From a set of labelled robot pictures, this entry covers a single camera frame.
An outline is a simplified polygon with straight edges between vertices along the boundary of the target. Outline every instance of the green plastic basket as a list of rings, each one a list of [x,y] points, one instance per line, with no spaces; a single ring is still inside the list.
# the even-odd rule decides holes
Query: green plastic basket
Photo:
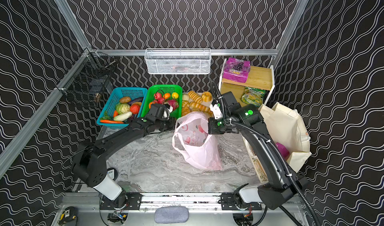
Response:
[[[161,94],[165,94],[165,93],[172,94],[173,92],[176,92],[179,94],[179,98],[178,98],[179,107],[176,110],[172,111],[170,116],[175,117],[175,118],[180,118],[181,117],[181,102],[182,102],[183,89],[179,85],[153,85],[153,86],[151,86],[148,89],[147,97],[146,97],[145,102],[144,102],[144,107],[141,111],[141,117],[144,117],[148,113],[148,111],[149,111],[148,104],[155,99],[154,94],[160,89],[163,91],[163,92],[160,91]]]

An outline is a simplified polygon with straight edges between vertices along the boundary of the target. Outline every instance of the purple package inside tote bag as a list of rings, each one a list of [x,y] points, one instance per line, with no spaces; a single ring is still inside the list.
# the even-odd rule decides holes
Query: purple package inside tote bag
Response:
[[[229,58],[224,66],[223,78],[245,83],[248,79],[248,73],[251,70],[251,62]]]

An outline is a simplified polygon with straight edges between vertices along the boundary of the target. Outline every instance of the blue plastic basket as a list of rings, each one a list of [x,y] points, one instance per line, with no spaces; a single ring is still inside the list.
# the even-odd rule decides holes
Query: blue plastic basket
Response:
[[[136,99],[138,97],[144,97],[143,103],[140,107],[140,111],[138,113],[138,117],[141,115],[141,110],[143,109],[144,101],[147,96],[146,88],[137,88],[137,87],[119,87],[115,88],[112,91],[111,96],[109,97],[107,103],[105,104],[103,110],[100,113],[99,118],[96,123],[98,125],[104,125],[108,128],[125,128],[129,125],[129,123],[100,123],[100,119],[104,116],[104,112],[107,111],[107,115],[111,118],[113,117],[113,112],[115,111],[115,105],[119,103],[119,100],[124,96],[129,96],[131,99]]]

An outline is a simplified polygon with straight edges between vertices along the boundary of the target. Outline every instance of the marble table surface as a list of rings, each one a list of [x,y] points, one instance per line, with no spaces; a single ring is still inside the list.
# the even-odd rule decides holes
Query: marble table surface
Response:
[[[117,130],[108,129],[104,136]],[[223,170],[201,170],[172,147],[173,131],[129,143],[107,160],[115,167],[117,183],[139,192],[233,192],[249,183],[260,184],[240,134],[216,135]]]

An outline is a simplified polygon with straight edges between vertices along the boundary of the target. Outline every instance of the wallpaper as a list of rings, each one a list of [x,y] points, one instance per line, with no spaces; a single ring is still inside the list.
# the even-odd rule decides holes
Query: wallpaper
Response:
[[[53,0],[0,0],[1,152],[81,52]],[[76,180],[61,164],[96,137],[99,113],[60,100],[0,179],[1,226],[51,225]]]
[[[67,0],[92,48],[276,48],[297,0]]]
[[[150,75],[144,57],[115,57],[117,66],[111,82],[114,87],[144,87],[152,85],[180,85],[184,92],[204,92],[210,89],[209,82],[218,83],[224,58],[236,57],[248,60],[251,65],[267,67],[271,56],[213,56],[211,73],[208,75]]]
[[[324,226],[384,224],[383,59],[384,0],[310,0],[275,68],[271,101],[311,137],[301,173]]]

